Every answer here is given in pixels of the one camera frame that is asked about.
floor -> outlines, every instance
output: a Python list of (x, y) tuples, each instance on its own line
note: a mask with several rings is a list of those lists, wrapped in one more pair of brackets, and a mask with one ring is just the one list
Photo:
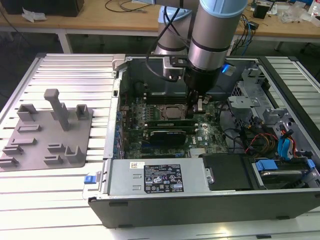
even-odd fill
[[(19, 84), (37, 53), (62, 53), (61, 45), (55, 34), (25, 33), (28, 45), (17, 33), (13, 41), (0, 37), (0, 110)], [(145, 54), (153, 43), (154, 37), (104, 36), (104, 45), (97, 35), (71, 35), (74, 53), (105, 54)], [(253, 41), (246, 56), (295, 56), (315, 76), (319, 70), (320, 44), (308, 46), (304, 53), (300, 50), (304, 43), (284, 43), (280, 51), (275, 51), (275, 42)]]

aluminum extrusion table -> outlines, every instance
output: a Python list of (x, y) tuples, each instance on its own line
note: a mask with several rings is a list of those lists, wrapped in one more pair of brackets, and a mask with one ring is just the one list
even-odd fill
[[(86, 200), (83, 200), (84, 176), (102, 169), (102, 158), (108, 125), (113, 60), (123, 55), (48, 54), (36, 58), (7, 105), (0, 113), (0, 149), (5, 146), (18, 121), (20, 104), (34, 104), (48, 109), (43, 100), (47, 88), (57, 88), (67, 107), (87, 104), (94, 109), (94, 119), (82, 168), (32, 170), (0, 173), (0, 239), (272, 239), (318, 240), (320, 208), (295, 219), (221, 222), (177, 226), (155, 226), (107, 229)], [(292, 92), (304, 101), (316, 103), (318, 84), (299, 62), (287, 57), (270, 57), (269, 61)], [(302, 105), (320, 124), (318, 107), (310, 101)], [(90, 185), (96, 191), (97, 184)]]

power supply label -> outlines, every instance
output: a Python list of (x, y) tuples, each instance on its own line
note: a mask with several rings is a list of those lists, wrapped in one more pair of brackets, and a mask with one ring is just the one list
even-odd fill
[(184, 192), (180, 164), (145, 165), (144, 191), (147, 194)]

motherboard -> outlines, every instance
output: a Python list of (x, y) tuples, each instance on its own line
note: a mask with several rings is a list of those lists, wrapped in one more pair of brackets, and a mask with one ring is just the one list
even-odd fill
[(192, 119), (186, 119), (183, 104), (147, 104), (140, 98), (122, 110), (126, 159), (198, 158), (228, 152), (217, 123), (216, 102), (206, 102), (205, 114)]

blue drive bracket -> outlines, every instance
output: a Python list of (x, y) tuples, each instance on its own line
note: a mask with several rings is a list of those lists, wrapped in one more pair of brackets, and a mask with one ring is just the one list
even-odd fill
[(311, 159), (308, 159), (306, 163), (308, 164), (310, 170), (313, 170), (316, 167), (314, 161), (312, 161)]
[(278, 166), (277, 166), (275, 160), (272, 160), (272, 159), (259, 160), (258, 162), (255, 163), (255, 166), (259, 172), (278, 169)]
[(97, 183), (97, 176), (85, 176), (84, 177), (84, 184), (96, 184)]
[(290, 158), (288, 157), (290, 144), (291, 142), (287, 138), (280, 138), (278, 141), (278, 154), (280, 155), (280, 157), (284, 158), (285, 161), (290, 161)]

